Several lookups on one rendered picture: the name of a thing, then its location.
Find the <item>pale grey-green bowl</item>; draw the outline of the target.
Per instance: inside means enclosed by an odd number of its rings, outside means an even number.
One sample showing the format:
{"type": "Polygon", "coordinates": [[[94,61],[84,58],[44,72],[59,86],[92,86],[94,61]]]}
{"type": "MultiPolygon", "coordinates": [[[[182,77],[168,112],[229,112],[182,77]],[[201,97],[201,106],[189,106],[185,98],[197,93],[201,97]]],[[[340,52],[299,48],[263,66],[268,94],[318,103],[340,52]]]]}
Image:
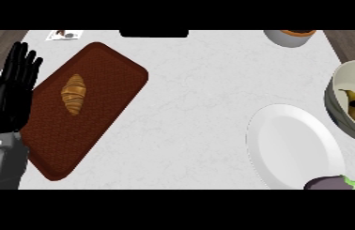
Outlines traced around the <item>pale grey-green bowl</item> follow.
{"type": "Polygon", "coordinates": [[[355,92],[355,60],[340,64],[324,90],[324,106],[333,122],[343,130],[355,131],[355,117],[347,114],[347,98],[342,89],[355,92]]]}

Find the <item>yellow fruit in bowl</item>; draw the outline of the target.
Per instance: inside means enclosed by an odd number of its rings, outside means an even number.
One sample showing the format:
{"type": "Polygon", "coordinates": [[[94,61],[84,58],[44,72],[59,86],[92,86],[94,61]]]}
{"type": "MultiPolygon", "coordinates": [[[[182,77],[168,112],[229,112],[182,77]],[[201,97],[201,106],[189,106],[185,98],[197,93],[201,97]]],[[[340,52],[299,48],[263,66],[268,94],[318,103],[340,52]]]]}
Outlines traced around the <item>yellow fruit in bowl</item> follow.
{"type": "Polygon", "coordinates": [[[350,117],[355,117],[355,92],[344,89],[342,91],[346,93],[347,98],[347,114],[350,117]]]}

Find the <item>brown rectangular tray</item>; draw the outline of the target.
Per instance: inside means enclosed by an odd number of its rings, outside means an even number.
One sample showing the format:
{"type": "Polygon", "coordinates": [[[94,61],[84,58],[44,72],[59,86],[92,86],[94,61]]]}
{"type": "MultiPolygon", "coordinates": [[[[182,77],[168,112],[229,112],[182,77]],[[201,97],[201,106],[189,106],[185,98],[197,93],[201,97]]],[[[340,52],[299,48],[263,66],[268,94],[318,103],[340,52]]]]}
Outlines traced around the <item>brown rectangular tray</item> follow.
{"type": "Polygon", "coordinates": [[[146,81],[145,68],[93,42],[35,87],[21,136],[29,161],[47,179],[60,180],[71,174],[146,81]],[[80,113],[71,115],[60,89],[75,74],[86,84],[86,96],[80,113]]]}

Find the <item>golden croissant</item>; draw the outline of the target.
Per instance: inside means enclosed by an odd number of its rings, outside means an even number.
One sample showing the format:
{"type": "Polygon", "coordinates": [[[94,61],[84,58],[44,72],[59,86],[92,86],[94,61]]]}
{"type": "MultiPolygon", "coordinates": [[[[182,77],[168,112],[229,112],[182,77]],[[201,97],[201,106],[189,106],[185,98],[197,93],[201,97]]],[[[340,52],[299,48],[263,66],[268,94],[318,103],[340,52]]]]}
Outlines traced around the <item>golden croissant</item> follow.
{"type": "Polygon", "coordinates": [[[60,89],[60,98],[71,115],[78,115],[86,96],[86,84],[78,74],[74,74],[60,89]]]}

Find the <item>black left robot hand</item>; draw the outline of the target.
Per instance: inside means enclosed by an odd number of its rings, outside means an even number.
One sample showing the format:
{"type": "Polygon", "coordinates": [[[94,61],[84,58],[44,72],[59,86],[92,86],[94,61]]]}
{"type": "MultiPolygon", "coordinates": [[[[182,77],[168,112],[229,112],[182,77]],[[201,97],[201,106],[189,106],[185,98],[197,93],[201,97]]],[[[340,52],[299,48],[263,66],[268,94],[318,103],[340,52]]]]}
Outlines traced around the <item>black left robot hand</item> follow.
{"type": "Polygon", "coordinates": [[[0,74],[0,133],[19,131],[28,123],[41,63],[28,43],[16,41],[0,74]]]}

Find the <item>black appliance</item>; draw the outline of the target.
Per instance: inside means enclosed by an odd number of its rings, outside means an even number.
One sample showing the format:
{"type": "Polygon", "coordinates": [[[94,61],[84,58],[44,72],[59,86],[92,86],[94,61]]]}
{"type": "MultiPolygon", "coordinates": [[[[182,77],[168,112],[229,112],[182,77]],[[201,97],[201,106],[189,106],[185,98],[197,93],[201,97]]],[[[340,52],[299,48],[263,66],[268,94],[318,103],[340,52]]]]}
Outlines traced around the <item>black appliance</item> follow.
{"type": "Polygon", "coordinates": [[[188,30],[127,30],[120,31],[126,38],[185,38],[188,30]]]}

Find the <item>grey pot with orange rim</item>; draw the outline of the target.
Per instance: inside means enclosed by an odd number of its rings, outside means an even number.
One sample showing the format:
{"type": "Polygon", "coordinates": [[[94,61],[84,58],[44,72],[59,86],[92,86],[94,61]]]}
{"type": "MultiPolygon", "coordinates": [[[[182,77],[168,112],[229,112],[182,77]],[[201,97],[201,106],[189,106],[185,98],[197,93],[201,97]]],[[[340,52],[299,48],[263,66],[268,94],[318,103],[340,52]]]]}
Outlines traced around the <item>grey pot with orange rim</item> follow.
{"type": "Polygon", "coordinates": [[[278,45],[287,48],[302,46],[310,39],[315,30],[265,30],[268,39],[278,45]]]}

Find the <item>white printed card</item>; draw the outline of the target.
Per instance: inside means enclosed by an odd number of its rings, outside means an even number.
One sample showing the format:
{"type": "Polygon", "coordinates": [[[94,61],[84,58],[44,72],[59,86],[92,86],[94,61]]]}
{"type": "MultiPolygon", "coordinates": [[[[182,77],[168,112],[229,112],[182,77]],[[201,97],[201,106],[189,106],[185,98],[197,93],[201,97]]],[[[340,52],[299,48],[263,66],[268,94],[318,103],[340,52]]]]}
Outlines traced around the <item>white printed card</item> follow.
{"type": "Polygon", "coordinates": [[[80,39],[83,34],[81,30],[53,30],[46,37],[46,40],[72,40],[80,39]]]}

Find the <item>white oval plate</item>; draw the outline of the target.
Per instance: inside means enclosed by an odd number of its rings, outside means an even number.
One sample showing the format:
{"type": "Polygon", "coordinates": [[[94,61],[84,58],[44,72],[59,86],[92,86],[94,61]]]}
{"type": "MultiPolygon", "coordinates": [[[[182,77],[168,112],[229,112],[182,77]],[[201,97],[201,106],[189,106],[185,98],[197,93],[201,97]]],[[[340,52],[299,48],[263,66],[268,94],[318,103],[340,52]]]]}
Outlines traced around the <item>white oval plate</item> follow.
{"type": "Polygon", "coordinates": [[[336,138],[299,107],[272,104],[251,118],[245,143],[257,175],[271,189],[300,190],[319,176],[344,173],[336,138]]]}

